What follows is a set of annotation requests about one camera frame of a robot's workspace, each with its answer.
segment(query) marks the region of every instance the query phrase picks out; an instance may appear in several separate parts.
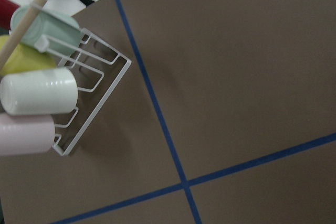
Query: mint green cup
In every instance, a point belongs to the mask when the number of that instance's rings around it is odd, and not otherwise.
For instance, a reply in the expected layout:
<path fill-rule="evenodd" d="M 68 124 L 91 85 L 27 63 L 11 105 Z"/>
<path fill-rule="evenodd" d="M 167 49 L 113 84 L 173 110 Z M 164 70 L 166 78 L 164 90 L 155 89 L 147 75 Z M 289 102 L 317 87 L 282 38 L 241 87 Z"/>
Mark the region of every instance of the mint green cup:
<path fill-rule="evenodd" d="M 10 28 L 12 30 L 14 30 L 15 27 L 19 24 L 28 8 L 28 5 L 21 6 L 14 12 L 10 21 Z M 62 40 L 75 47 L 79 46 L 82 38 L 79 25 L 75 19 L 63 13 L 54 11 L 41 12 L 26 32 L 21 42 L 34 47 L 36 41 L 43 34 Z M 50 41 L 49 48 L 67 56 L 75 52 L 75 50 L 54 41 Z"/>

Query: cup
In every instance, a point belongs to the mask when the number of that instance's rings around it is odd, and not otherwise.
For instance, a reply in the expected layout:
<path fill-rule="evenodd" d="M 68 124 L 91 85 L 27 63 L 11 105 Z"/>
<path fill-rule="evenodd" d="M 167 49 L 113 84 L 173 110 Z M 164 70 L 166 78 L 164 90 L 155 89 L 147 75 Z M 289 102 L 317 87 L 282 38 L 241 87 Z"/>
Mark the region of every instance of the cup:
<path fill-rule="evenodd" d="M 10 115 L 69 113 L 77 98 L 76 80 L 67 68 L 8 74 L 0 83 L 0 101 Z"/>
<path fill-rule="evenodd" d="M 19 6 L 9 0 L 0 0 L 0 26 L 10 30 L 10 19 L 12 18 L 13 13 Z"/>
<path fill-rule="evenodd" d="M 8 38 L 8 35 L 0 36 L 0 48 L 6 43 Z M 50 55 L 46 53 L 41 54 L 36 49 L 20 43 L 6 61 L 5 66 L 0 70 L 0 75 L 5 76 L 9 73 L 20 73 L 55 67 L 55 61 Z"/>
<path fill-rule="evenodd" d="M 0 156 L 46 152 L 54 143 L 54 122 L 50 115 L 0 113 L 0 136 Z"/>
<path fill-rule="evenodd" d="M 21 6 L 14 12 L 10 21 L 12 30 L 18 25 L 28 8 L 29 6 Z M 41 35 L 45 34 L 78 47 L 82 38 L 78 28 L 78 23 L 72 17 L 59 12 L 51 14 L 44 10 L 36 17 L 21 42 L 34 47 Z M 54 41 L 50 41 L 49 48 L 67 56 L 75 52 L 75 50 Z"/>

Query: white cup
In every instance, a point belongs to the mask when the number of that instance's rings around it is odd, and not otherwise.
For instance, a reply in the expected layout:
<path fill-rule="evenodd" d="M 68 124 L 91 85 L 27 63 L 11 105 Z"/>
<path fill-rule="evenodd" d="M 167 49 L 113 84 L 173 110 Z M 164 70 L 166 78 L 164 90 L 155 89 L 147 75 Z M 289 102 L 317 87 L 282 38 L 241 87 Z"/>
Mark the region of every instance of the white cup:
<path fill-rule="evenodd" d="M 0 101 L 10 115 L 69 113 L 77 98 L 76 80 L 67 68 L 8 74 L 0 83 Z"/>
<path fill-rule="evenodd" d="M 50 115 L 0 113 L 0 136 L 0 156 L 46 152 L 54 143 L 54 122 Z"/>

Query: white wire rack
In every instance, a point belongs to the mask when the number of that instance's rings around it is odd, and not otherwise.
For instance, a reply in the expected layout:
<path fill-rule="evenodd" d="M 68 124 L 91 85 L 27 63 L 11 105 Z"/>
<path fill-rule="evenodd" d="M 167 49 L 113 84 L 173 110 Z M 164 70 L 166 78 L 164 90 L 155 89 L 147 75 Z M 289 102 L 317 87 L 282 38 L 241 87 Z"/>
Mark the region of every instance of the white wire rack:
<path fill-rule="evenodd" d="M 53 15 L 50 12 L 46 12 L 46 13 L 51 16 L 54 16 L 55 18 L 58 18 L 57 16 Z M 62 129 L 62 133 L 59 133 L 56 131 L 53 148 L 61 156 L 69 155 L 71 150 L 74 148 L 74 146 L 77 144 L 77 142 L 83 135 L 84 131 L 88 128 L 92 120 L 95 118 L 95 116 L 97 115 L 97 113 L 99 112 L 103 104 L 106 102 L 108 97 L 111 95 L 113 90 L 116 88 L 117 84 L 120 82 L 121 78 L 124 76 L 124 74 L 128 70 L 129 66 L 131 65 L 131 60 L 129 58 L 127 58 L 121 52 L 116 50 L 114 47 L 109 45 L 107 42 L 102 40 L 100 37 L 98 37 L 91 31 L 89 31 L 88 29 L 86 28 L 80 29 L 74 26 L 72 27 L 75 29 L 78 29 L 83 36 L 79 47 L 75 47 L 67 43 L 66 41 L 59 40 L 49 35 L 42 35 L 39 38 L 39 40 L 35 43 L 34 47 L 40 52 L 48 52 L 58 57 L 59 62 L 58 62 L 57 67 L 68 68 L 70 71 L 72 71 L 73 75 L 75 76 L 76 81 L 77 81 L 78 73 L 80 72 L 80 71 L 73 71 L 76 68 L 85 69 L 86 72 L 91 71 L 96 76 L 98 76 L 98 78 L 95 78 L 96 81 L 92 85 L 92 87 L 78 87 L 79 92 L 91 93 L 91 95 L 94 95 L 97 88 L 101 86 L 102 84 L 106 86 L 106 84 L 108 83 L 109 86 L 106 90 L 104 90 L 104 93 L 102 94 L 102 97 L 98 100 L 98 102 L 96 102 L 95 104 L 91 104 L 90 107 L 93 109 L 89 113 L 89 115 L 87 115 L 86 113 L 87 116 L 84 122 L 83 122 L 83 118 L 81 118 L 79 122 L 80 125 L 78 125 L 78 122 L 76 123 L 76 132 L 74 136 L 71 136 L 70 140 L 67 140 L 67 143 L 65 145 L 60 144 L 64 134 L 66 134 L 67 129 L 71 128 L 74 122 L 76 122 L 78 113 L 81 110 L 85 110 L 86 108 L 85 107 L 81 108 L 79 106 L 75 107 L 73 112 L 69 115 L 70 119 L 68 120 L 67 123 L 62 124 L 62 123 L 55 122 L 55 127 L 58 129 Z M 87 45 L 90 42 L 94 43 L 95 45 L 98 43 L 100 47 L 104 48 L 105 51 L 107 50 L 110 53 L 112 53 L 114 57 L 112 59 L 106 59 L 102 55 L 94 54 L 93 52 L 90 52 L 89 50 L 86 50 L 86 49 L 84 50 L 82 47 L 85 47 L 85 45 Z M 60 52 L 51 49 L 49 47 L 50 43 L 57 43 L 57 44 L 62 45 L 63 47 L 71 48 L 74 51 L 74 53 L 71 56 L 66 56 L 64 54 L 61 54 Z M 123 59 L 122 62 L 124 63 L 121 69 L 118 68 L 119 72 L 116 74 L 116 77 L 113 80 L 109 78 L 105 78 L 106 74 L 104 71 L 106 71 L 106 69 L 108 69 L 108 71 L 113 69 L 113 66 L 120 59 Z"/>

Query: pink cup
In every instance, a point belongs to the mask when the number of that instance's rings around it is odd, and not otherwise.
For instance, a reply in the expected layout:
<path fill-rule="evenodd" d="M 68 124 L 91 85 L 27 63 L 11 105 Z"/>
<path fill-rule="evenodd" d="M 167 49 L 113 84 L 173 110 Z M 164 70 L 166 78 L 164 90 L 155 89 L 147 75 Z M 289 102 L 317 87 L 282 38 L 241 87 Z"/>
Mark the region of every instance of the pink cup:
<path fill-rule="evenodd" d="M 48 151 L 55 137 L 50 115 L 10 116 L 0 114 L 0 156 Z"/>

